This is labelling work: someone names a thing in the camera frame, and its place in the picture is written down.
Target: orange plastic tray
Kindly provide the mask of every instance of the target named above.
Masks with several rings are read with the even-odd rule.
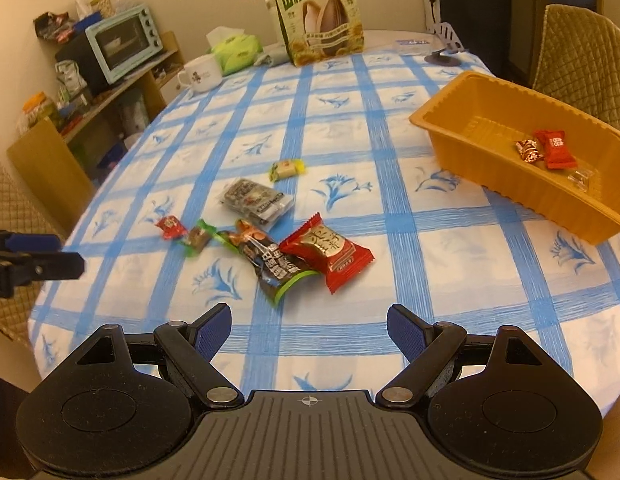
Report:
[[[533,90],[465,72],[410,117],[429,131],[441,167],[559,224],[591,244],[620,232],[620,131]],[[587,192],[568,176],[527,164],[514,143],[535,130],[564,130],[565,143],[590,170]]]

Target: quilted chair cover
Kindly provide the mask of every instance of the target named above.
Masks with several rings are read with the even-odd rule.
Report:
[[[0,164],[0,229],[21,233],[57,234],[35,209]],[[0,299],[0,331],[30,346],[28,317],[41,288],[40,283],[20,286],[10,300]]]
[[[533,89],[620,130],[620,29],[581,7],[546,7]]]

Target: sunflower seed bag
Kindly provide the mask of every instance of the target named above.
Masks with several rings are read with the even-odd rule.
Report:
[[[363,51],[357,0],[276,0],[295,66]]]

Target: box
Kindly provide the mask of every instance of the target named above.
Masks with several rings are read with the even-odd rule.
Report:
[[[620,131],[556,99],[503,79],[463,72],[410,117],[426,129],[444,170],[519,202],[597,245],[620,232]],[[536,130],[563,130],[591,174],[527,164],[514,147]]]
[[[357,0],[276,0],[295,66],[363,51]]]

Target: black cable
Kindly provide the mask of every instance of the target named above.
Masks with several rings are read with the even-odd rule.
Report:
[[[430,10],[432,12],[432,24],[433,25],[437,25],[437,19],[434,17],[434,3],[437,0],[430,0]]]

